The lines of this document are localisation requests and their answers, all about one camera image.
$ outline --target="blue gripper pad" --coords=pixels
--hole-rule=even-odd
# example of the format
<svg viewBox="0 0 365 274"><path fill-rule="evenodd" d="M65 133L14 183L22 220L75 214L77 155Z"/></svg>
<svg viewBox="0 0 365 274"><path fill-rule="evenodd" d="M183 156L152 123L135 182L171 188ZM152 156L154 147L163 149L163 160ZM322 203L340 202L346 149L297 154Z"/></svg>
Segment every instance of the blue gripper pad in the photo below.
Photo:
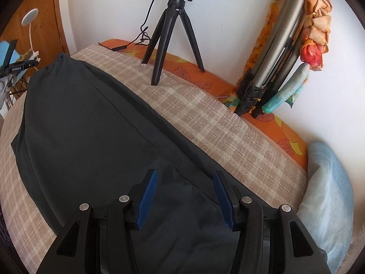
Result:
<svg viewBox="0 0 365 274"><path fill-rule="evenodd" d="M223 186L221 179L218 174L213 177L213 187L215 194L217 195L220 210L222 211L224 223L233 230L236 226L236 222L233 217L233 205L229 200L226 189Z"/></svg>
<svg viewBox="0 0 365 274"><path fill-rule="evenodd" d="M152 200L157 188L157 172L153 171L150 181L147 184L145 192L139 202L137 209L136 227L138 230L147 222L148 213L150 212Z"/></svg>

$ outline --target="wooden door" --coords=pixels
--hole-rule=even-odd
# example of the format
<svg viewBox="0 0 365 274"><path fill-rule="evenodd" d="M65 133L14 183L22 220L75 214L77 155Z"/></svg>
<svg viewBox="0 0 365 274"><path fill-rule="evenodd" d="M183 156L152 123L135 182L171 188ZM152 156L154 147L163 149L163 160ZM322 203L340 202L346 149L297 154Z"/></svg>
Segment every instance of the wooden door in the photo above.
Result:
<svg viewBox="0 0 365 274"><path fill-rule="evenodd" d="M29 27L22 26L21 20L33 8L39 10L38 16L32 22L31 33L33 48L35 51L39 51L41 58L38 65L38 69L40 69L52 63L58 53L66 51L63 49L57 27L54 0L24 0L5 28L0 41L10 42L13 39L18 39L15 50L19 54L24 54L29 50ZM34 69L29 69L27 76L33 73Z"/></svg>

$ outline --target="orange tablecloth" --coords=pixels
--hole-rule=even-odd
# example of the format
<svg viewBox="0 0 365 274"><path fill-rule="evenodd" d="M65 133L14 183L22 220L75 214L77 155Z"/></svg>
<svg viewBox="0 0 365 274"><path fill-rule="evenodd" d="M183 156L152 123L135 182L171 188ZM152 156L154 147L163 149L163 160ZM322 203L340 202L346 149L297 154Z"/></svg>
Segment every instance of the orange tablecloth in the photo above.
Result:
<svg viewBox="0 0 365 274"><path fill-rule="evenodd" d="M102 42L101 45L107 48L114 48L128 43L128 41L124 40L110 39ZM144 45L131 44L127 49L120 52L142 59L146 48ZM154 63L155 57L156 50L151 56L150 64ZM172 54L166 55L164 69L195 84L220 100L227 99L234 88L234 85L227 83L216 75L208 71L203 73L195 64ZM307 144L280 118L274 114L265 114L254 119L249 113L243 115L242 118L268 136L307 171Z"/></svg>

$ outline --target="peach fabric flower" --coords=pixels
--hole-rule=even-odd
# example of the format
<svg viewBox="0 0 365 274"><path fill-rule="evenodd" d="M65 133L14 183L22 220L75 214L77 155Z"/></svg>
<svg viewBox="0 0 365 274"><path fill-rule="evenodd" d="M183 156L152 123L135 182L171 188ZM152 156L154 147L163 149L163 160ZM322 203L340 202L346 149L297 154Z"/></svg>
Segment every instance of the peach fabric flower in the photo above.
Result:
<svg viewBox="0 0 365 274"><path fill-rule="evenodd" d="M303 21L303 45L300 52L302 62L311 65L311 70L321 71L324 66L323 54L328 52L328 40L332 10L330 0L305 0Z"/></svg>

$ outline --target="black cable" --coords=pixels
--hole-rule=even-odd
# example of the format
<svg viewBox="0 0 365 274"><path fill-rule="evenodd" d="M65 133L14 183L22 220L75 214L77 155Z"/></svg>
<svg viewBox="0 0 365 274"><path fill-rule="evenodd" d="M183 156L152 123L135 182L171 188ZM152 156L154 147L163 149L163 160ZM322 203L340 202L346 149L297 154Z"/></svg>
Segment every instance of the black cable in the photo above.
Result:
<svg viewBox="0 0 365 274"><path fill-rule="evenodd" d="M144 45L144 46L148 46L148 44L145 44L144 42L145 41L148 41L148 43L150 43L150 40L151 40L151 38L148 36L148 34L147 34L147 29L148 29L148 27L145 27L144 29L142 29L144 26L145 26L145 24L147 23L147 20L148 20L148 17L149 17L149 15L150 15L150 12L151 12L151 9L152 9L152 6L153 6L153 3L155 2L155 0L152 0L152 2L151 2L151 5L150 5L150 8L148 9L148 12L147 12L147 16L146 16L146 19L145 19L145 21L144 21L144 23L143 23L143 25L141 25L141 27L140 27L140 30L141 30L141 32L139 33L139 35L137 36L137 38L136 39L134 39L132 42L130 42L130 43L128 43L127 45L123 45L123 46L118 46L118 47L114 47L114 48L112 48L111 50L112 51L118 51L118 50L123 50L123 49L126 49L129 45L131 45L132 43L134 43L134 42L136 42L137 40L138 40L138 38L142 35L142 37L141 37L141 40L138 42L138 43L136 43L136 45Z"/></svg>

